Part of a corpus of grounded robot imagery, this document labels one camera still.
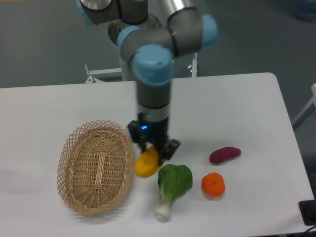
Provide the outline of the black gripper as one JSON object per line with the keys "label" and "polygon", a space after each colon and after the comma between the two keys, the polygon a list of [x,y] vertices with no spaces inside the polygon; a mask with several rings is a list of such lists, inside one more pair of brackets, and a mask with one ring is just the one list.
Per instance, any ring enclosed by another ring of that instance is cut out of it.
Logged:
{"label": "black gripper", "polygon": [[138,121],[132,120],[127,125],[132,141],[138,145],[141,152],[146,151],[148,142],[154,145],[158,151],[159,166],[170,160],[181,144],[176,139],[168,139],[168,121],[169,117],[160,121],[148,121],[145,119],[145,114],[139,112]]}

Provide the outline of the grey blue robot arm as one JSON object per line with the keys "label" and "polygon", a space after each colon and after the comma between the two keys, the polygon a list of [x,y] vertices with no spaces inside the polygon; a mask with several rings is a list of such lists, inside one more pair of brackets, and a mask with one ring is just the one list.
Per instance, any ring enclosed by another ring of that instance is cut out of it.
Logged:
{"label": "grey blue robot arm", "polygon": [[180,142],[168,137],[171,80],[175,58],[212,47],[218,41],[216,20],[202,15],[189,0],[162,0],[167,25],[147,30],[146,0],[79,0],[80,14],[89,25],[113,20],[124,23],[116,46],[126,79],[136,82],[137,119],[128,124],[141,151],[151,143],[158,165],[172,158]]}

